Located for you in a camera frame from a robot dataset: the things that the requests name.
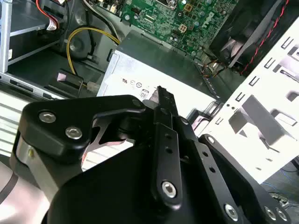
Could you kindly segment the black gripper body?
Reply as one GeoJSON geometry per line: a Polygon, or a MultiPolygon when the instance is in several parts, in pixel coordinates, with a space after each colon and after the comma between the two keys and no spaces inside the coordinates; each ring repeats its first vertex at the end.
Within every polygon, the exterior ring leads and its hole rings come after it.
{"type": "Polygon", "coordinates": [[[49,224],[200,224],[191,210],[188,157],[178,132],[155,123],[154,138],[67,182],[51,203],[49,224]]]}

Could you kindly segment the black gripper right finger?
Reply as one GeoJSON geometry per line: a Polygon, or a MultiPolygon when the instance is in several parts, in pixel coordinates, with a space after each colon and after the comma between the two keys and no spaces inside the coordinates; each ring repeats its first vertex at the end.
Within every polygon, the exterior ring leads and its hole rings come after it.
{"type": "Polygon", "coordinates": [[[191,210],[201,224],[290,224],[291,218],[211,135],[196,137],[188,121],[178,115],[173,94],[168,108],[178,132],[180,148],[188,157],[187,187],[191,210]]]}

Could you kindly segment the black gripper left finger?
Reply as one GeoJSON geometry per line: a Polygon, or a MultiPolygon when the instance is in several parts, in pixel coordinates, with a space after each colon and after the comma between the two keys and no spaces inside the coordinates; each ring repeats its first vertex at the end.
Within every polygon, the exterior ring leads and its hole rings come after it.
{"type": "Polygon", "coordinates": [[[149,145],[155,123],[173,128],[165,88],[144,105],[131,95],[34,102],[21,114],[17,155],[33,149],[38,162],[22,159],[53,201],[72,178],[127,149],[149,145]]]}

